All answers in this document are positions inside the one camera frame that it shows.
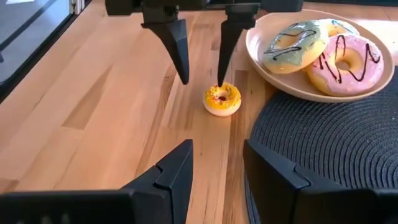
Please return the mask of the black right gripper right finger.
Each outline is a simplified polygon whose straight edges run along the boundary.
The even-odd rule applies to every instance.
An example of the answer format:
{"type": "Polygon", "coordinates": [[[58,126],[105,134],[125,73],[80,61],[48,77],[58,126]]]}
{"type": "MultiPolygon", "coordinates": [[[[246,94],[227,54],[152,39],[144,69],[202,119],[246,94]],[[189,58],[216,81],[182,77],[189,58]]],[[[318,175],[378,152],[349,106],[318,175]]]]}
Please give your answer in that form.
{"type": "Polygon", "coordinates": [[[243,157],[263,224],[398,224],[398,190],[348,189],[251,140],[243,157]]]}

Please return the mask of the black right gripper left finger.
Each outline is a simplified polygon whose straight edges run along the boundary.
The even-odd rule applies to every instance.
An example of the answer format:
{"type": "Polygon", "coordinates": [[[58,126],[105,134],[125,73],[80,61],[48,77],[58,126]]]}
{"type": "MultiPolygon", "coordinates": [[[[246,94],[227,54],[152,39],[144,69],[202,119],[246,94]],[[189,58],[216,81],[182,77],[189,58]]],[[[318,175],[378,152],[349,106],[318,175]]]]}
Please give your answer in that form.
{"type": "Polygon", "coordinates": [[[0,194],[0,224],[185,224],[192,180],[186,139],[117,190],[0,194]]]}

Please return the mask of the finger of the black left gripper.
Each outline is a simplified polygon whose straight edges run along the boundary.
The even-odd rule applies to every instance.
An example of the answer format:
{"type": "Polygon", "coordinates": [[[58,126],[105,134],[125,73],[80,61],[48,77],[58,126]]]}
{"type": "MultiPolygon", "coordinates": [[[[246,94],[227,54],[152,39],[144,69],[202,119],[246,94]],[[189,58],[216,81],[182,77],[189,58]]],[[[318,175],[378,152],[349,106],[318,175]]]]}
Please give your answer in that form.
{"type": "Polygon", "coordinates": [[[227,19],[221,23],[221,43],[218,60],[218,86],[221,87],[228,70],[229,61],[243,30],[249,30],[256,24],[254,16],[258,4],[230,4],[225,7],[227,19]]]}
{"type": "Polygon", "coordinates": [[[181,82],[189,82],[189,56],[186,20],[178,18],[177,6],[142,6],[144,22],[163,43],[172,59],[181,82]]]}

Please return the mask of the green frosted drizzled donut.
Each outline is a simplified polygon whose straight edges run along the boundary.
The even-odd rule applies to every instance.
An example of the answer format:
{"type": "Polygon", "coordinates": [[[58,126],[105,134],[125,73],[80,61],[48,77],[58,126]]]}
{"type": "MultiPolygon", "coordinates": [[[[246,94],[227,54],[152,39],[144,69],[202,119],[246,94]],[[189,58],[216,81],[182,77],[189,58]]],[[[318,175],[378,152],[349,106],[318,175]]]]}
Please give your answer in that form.
{"type": "Polygon", "coordinates": [[[296,72],[320,56],[328,43],[327,28],[319,20],[296,22],[274,37],[262,62],[275,74],[296,72]]]}

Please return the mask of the small yellow sprinkled donut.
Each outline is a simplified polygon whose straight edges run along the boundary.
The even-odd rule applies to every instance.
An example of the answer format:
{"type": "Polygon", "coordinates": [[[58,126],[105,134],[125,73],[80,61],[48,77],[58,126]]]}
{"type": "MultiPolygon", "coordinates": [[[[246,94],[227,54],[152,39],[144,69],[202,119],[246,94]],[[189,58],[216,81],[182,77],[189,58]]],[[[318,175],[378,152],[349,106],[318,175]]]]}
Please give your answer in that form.
{"type": "Polygon", "coordinates": [[[241,106],[242,97],[239,90],[230,83],[222,86],[212,85],[204,93],[203,106],[215,116],[230,116],[241,106]]]}

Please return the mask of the pink frosted drizzled donut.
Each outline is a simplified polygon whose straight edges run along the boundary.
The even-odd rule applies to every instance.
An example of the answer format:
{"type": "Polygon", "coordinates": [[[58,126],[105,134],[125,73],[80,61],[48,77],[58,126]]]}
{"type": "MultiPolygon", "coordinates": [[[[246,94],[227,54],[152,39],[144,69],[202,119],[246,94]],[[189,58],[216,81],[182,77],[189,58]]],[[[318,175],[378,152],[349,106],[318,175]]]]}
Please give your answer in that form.
{"type": "Polygon", "coordinates": [[[307,68],[310,82],[331,96],[355,96],[370,90],[381,78],[384,59],[377,45],[354,34],[338,34],[307,68]]]}

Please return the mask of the dark woven round placemat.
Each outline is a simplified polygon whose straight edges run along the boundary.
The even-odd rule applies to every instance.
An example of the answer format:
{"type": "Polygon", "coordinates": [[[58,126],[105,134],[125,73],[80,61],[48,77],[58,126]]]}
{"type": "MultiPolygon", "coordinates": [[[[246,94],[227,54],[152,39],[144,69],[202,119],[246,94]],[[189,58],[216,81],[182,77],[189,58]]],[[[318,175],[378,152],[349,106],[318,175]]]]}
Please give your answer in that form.
{"type": "MultiPolygon", "coordinates": [[[[350,103],[278,92],[247,140],[348,189],[398,190],[398,66],[383,90],[350,103]]],[[[249,223],[263,224],[246,173],[245,188],[249,223]]]]}

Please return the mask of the beige round plate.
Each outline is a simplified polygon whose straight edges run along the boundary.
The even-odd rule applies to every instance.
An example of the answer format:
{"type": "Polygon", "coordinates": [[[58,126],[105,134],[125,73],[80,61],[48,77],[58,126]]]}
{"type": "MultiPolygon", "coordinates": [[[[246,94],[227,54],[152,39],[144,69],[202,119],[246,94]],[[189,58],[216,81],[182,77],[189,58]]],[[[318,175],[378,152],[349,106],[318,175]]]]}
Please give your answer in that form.
{"type": "Polygon", "coordinates": [[[360,100],[381,91],[389,84],[394,76],[394,58],[379,37],[354,21],[324,11],[304,9],[300,12],[273,12],[266,14],[256,21],[254,28],[247,31],[246,48],[253,67],[267,82],[288,94],[310,101],[342,103],[360,100]],[[373,41],[380,48],[382,56],[384,57],[384,71],[381,79],[366,93],[356,96],[328,96],[318,91],[310,83],[305,72],[298,71],[287,75],[277,75],[264,67],[262,63],[263,53],[266,51],[272,39],[283,28],[295,22],[327,18],[349,22],[359,30],[361,35],[373,41]]]}

